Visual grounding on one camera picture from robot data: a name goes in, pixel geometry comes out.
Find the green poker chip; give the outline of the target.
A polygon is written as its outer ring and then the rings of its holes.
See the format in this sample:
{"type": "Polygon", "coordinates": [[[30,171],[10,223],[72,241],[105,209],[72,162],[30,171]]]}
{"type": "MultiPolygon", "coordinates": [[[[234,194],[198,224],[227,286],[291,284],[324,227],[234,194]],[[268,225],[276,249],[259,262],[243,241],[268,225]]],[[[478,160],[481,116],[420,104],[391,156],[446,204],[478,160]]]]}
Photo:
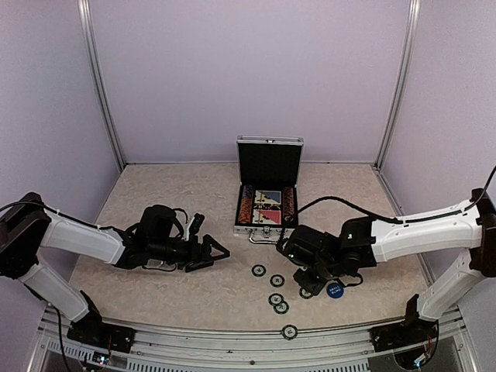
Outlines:
{"type": "Polygon", "coordinates": [[[268,297],[268,302],[271,306],[277,306],[284,301],[284,297],[281,294],[273,293],[268,297]]]}
{"type": "Polygon", "coordinates": [[[286,314],[289,311],[289,308],[289,304],[286,301],[282,301],[279,304],[273,306],[274,311],[278,315],[286,314]]]}
{"type": "Polygon", "coordinates": [[[256,264],[251,268],[251,273],[255,277],[263,277],[267,272],[267,269],[262,264],[256,264]]]}
{"type": "Polygon", "coordinates": [[[298,329],[294,325],[285,325],[281,330],[281,335],[286,340],[293,340],[298,336],[298,329]]]}
{"type": "Polygon", "coordinates": [[[304,298],[304,299],[310,299],[314,296],[313,293],[311,293],[310,291],[307,291],[304,288],[299,289],[299,295],[301,298],[304,298]]]}
{"type": "Polygon", "coordinates": [[[285,279],[280,274],[274,274],[270,277],[270,285],[274,288],[281,288],[285,283],[285,279]]]}

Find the aluminium poker set case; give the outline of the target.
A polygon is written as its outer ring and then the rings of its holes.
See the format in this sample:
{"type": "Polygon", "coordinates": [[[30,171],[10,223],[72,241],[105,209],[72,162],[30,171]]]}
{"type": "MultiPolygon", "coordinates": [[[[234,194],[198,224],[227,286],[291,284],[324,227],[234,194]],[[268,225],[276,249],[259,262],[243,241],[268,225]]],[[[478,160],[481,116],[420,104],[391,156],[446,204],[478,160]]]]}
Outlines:
{"type": "Polygon", "coordinates": [[[255,245],[274,245],[298,225],[298,175],[304,140],[301,137],[247,136],[239,135],[236,149],[239,168],[239,194],[236,205],[234,233],[246,234],[255,245]],[[250,223],[238,223],[240,202],[245,185],[253,187],[253,204],[250,223]],[[289,222],[283,221],[282,191],[285,187],[294,189],[295,213],[289,222]],[[280,191],[280,205],[256,205],[255,191],[280,191]],[[252,223],[255,210],[278,210],[281,212],[280,225],[257,225],[252,223]]]}

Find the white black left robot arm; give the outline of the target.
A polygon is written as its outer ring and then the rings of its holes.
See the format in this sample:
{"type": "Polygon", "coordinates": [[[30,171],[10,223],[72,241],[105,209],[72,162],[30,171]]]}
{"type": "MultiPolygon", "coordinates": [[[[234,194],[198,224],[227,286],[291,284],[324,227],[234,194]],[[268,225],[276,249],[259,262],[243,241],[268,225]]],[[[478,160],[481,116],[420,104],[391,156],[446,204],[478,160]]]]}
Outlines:
{"type": "Polygon", "coordinates": [[[1,275],[20,281],[71,322],[75,336],[94,345],[114,328],[87,294],[77,291],[39,255],[41,247],[92,257],[123,270],[186,273],[229,258],[210,235],[198,237],[202,214],[181,223],[179,208],[152,205],[125,230],[81,221],[46,205],[35,192],[1,208],[1,275]]]}

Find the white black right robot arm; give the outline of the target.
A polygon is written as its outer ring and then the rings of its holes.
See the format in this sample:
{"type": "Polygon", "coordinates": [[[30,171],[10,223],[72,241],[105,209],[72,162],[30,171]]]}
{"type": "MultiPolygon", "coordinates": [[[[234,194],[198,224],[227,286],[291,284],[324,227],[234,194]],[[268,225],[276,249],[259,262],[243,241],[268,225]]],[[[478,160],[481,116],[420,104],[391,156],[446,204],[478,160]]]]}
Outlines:
{"type": "Polygon", "coordinates": [[[456,261],[424,292],[408,300],[405,317],[371,329],[376,351],[425,342],[439,319],[476,284],[495,276],[495,207],[486,188],[456,205],[417,215],[387,218],[362,209],[338,236],[297,226],[280,236],[277,251],[299,268],[294,280],[317,295],[329,281],[359,277],[360,269],[399,257],[459,249],[456,261]]]}

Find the blue small blind button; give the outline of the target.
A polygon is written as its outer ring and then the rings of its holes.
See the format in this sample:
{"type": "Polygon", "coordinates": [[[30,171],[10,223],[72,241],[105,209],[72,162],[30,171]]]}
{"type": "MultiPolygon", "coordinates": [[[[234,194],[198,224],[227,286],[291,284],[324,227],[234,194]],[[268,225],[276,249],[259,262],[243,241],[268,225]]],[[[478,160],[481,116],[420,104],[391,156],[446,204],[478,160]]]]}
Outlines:
{"type": "Polygon", "coordinates": [[[336,282],[329,283],[326,287],[326,294],[333,299],[341,298],[344,295],[344,287],[336,282]]]}

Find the red playing card deck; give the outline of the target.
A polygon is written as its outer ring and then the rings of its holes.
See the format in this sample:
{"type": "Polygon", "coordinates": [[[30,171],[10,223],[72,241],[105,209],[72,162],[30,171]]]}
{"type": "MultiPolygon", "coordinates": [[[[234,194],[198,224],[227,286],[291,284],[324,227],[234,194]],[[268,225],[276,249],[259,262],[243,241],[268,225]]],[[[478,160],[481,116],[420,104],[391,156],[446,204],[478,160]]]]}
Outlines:
{"type": "Polygon", "coordinates": [[[252,223],[257,225],[280,225],[281,212],[278,210],[255,210],[252,223]]]}

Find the blue playing card deck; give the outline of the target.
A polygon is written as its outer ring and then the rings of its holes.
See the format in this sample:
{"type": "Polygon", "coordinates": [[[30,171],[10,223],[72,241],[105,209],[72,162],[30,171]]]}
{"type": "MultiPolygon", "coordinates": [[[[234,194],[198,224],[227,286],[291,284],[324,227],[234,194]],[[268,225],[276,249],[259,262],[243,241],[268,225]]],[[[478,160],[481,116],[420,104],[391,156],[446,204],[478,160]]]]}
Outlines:
{"type": "Polygon", "coordinates": [[[280,205],[281,204],[281,192],[280,191],[256,190],[254,203],[256,205],[280,205]]]}

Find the right chip row in case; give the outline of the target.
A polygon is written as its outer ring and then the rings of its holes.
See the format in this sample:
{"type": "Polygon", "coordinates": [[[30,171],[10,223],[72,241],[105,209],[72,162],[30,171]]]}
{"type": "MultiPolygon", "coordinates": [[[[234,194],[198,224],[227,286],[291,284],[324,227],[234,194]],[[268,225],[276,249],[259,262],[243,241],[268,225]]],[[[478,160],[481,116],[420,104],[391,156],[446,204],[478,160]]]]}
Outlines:
{"type": "Polygon", "coordinates": [[[295,193],[291,187],[285,187],[282,191],[283,221],[289,222],[295,214],[295,193]]]}

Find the front aluminium rail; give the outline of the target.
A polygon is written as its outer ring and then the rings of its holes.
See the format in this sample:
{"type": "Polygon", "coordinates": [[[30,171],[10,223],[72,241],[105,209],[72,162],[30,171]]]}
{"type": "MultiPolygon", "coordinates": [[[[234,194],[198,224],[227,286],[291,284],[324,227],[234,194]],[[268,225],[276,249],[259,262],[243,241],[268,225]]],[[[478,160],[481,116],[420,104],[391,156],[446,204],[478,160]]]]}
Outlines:
{"type": "Polygon", "coordinates": [[[108,363],[93,358],[101,349],[69,339],[58,339],[55,312],[42,317],[28,359],[27,371],[49,369],[50,357],[66,356],[74,371],[81,363],[102,371],[368,371],[383,360],[397,369],[394,357],[400,350],[375,351],[370,337],[373,323],[323,329],[299,329],[293,340],[281,330],[220,331],[182,329],[127,322],[135,329],[128,353],[113,351],[108,363]]]}

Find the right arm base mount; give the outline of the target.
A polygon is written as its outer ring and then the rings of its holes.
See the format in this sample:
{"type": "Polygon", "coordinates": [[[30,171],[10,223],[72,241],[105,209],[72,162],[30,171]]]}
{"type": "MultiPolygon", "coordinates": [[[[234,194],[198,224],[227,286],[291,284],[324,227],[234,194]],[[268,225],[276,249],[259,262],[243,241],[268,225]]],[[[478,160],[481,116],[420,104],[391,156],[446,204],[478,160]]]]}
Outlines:
{"type": "Polygon", "coordinates": [[[400,322],[373,327],[369,333],[376,353],[406,346],[409,341],[407,329],[400,322]]]}

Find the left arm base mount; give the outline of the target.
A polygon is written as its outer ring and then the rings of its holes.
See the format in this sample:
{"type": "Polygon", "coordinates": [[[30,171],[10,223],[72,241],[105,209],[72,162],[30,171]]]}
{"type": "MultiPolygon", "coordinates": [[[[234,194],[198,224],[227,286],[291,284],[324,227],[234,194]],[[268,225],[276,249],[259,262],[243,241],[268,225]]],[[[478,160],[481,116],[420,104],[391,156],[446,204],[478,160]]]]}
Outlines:
{"type": "Polygon", "coordinates": [[[121,325],[105,322],[72,323],[67,338],[89,346],[130,353],[136,330],[121,325]]]}

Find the left aluminium frame post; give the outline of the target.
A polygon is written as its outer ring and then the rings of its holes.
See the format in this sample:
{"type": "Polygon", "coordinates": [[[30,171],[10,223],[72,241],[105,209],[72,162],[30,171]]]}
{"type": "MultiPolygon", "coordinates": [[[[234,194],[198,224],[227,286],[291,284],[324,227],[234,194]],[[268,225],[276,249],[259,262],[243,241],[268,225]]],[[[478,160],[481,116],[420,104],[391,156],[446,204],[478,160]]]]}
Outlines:
{"type": "Polygon", "coordinates": [[[110,147],[117,168],[120,172],[122,172],[126,167],[126,160],[119,140],[119,135],[113,121],[108,96],[105,90],[102,69],[98,59],[98,47],[91,17],[91,4],[88,0],[78,0],[77,6],[79,17],[81,20],[81,28],[84,36],[84,41],[87,48],[91,76],[98,100],[98,105],[102,114],[104,128],[110,142],[110,147]]]}

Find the aluminium frame post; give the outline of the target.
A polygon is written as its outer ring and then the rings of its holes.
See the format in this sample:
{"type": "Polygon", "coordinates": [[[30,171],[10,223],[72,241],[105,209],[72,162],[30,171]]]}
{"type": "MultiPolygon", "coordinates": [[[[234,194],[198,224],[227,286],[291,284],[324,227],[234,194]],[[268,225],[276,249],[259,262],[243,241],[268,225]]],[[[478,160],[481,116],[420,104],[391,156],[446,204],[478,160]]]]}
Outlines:
{"type": "Polygon", "coordinates": [[[98,47],[91,17],[91,4],[88,0],[78,0],[77,6],[79,17],[81,20],[81,28],[84,36],[84,41],[87,48],[91,76],[98,100],[98,105],[102,114],[104,128],[110,142],[110,147],[117,168],[120,172],[122,172],[126,167],[126,160],[119,140],[119,135],[113,121],[108,96],[105,90],[102,69],[98,59],[98,47]]]}
{"type": "Polygon", "coordinates": [[[388,151],[391,148],[394,130],[398,122],[398,116],[401,110],[401,103],[404,97],[408,81],[408,73],[411,65],[412,55],[415,47],[415,36],[419,23],[419,13],[422,2],[420,0],[411,0],[408,8],[407,25],[405,29],[405,38],[401,52],[398,76],[394,86],[394,94],[391,106],[388,112],[388,118],[384,130],[384,135],[379,146],[374,166],[378,172],[384,168],[388,151]]]}

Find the right aluminium frame post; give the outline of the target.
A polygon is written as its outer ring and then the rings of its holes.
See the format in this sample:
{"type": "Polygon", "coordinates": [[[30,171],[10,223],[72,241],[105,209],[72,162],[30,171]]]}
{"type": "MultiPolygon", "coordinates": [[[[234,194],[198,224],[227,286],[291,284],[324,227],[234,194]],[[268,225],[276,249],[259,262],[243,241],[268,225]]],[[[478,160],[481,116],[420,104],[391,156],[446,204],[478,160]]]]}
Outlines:
{"type": "Polygon", "coordinates": [[[415,47],[415,36],[419,23],[419,13],[422,2],[420,0],[411,0],[408,8],[407,25],[405,29],[405,38],[401,52],[398,76],[394,86],[394,94],[391,106],[388,112],[388,118],[384,130],[384,135],[379,146],[374,166],[378,172],[384,168],[388,151],[391,148],[394,130],[398,122],[398,116],[401,110],[401,103],[404,97],[408,81],[408,73],[411,65],[412,55],[415,47]]]}

